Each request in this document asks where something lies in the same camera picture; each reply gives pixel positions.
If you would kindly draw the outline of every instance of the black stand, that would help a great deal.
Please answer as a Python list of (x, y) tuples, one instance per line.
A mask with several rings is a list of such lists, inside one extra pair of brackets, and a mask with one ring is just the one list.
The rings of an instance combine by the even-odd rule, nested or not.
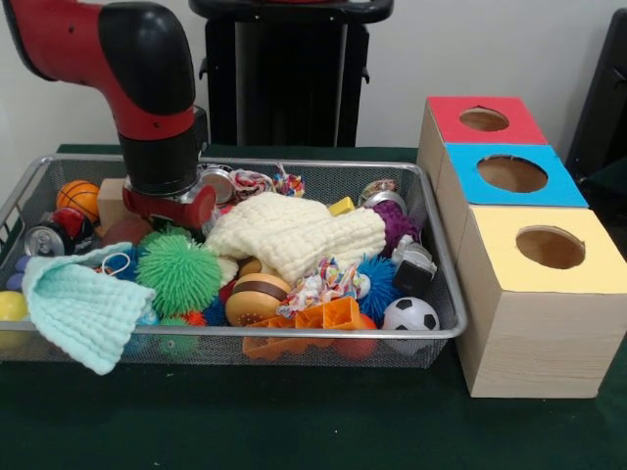
[(208, 19), (201, 75), (212, 142), (355, 146), (368, 81), (364, 24), (388, 18), (393, 2), (190, 0)]
[(627, 259), (627, 10), (612, 18), (566, 166)]

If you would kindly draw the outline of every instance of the light blue washcloth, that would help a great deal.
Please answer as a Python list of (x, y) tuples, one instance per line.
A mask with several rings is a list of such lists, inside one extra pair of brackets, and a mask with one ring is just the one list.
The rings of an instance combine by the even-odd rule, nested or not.
[(130, 243), (118, 243), (81, 256), (33, 258), (24, 275), (30, 321), (48, 341), (99, 375), (116, 366), (135, 323), (150, 315), (155, 291), (88, 266), (130, 248)]

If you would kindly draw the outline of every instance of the green spiky ball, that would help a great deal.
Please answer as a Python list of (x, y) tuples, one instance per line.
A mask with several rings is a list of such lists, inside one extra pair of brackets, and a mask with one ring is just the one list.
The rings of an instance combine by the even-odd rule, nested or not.
[[(180, 316), (166, 318), (162, 326), (187, 326), (187, 322)], [(159, 342), (159, 349), (165, 355), (172, 357), (187, 357), (198, 349), (198, 337), (187, 335), (164, 335)]]
[(190, 233), (187, 230), (185, 230), (184, 228), (175, 227), (173, 225), (166, 225), (166, 227), (163, 230), (150, 232), (148, 235), (146, 235), (144, 238), (142, 238), (141, 242), (139, 242), (139, 246), (141, 248), (146, 248), (152, 242), (154, 242), (155, 240), (157, 240), (157, 239), (159, 239), (159, 238), (161, 238), (161, 237), (163, 237), (165, 235), (184, 235), (186, 238), (188, 238), (190, 240), (192, 238)]
[(216, 257), (182, 234), (155, 238), (137, 264), (137, 282), (157, 292), (153, 307), (162, 318), (204, 309), (219, 281)]

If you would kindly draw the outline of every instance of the red box lid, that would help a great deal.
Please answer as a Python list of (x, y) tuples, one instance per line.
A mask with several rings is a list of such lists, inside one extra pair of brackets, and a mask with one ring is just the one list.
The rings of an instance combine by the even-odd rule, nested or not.
[(548, 144), (520, 98), (430, 96), (427, 102), (445, 143)]

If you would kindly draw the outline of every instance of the cream knitted cloth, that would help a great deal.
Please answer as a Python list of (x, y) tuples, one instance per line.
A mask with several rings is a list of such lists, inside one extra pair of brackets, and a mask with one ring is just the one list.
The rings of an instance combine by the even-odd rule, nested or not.
[(370, 209), (334, 217), (317, 201), (262, 193), (221, 217), (205, 246), (219, 257), (255, 257), (293, 284), (322, 257), (340, 268), (378, 255), (385, 246), (385, 223)]

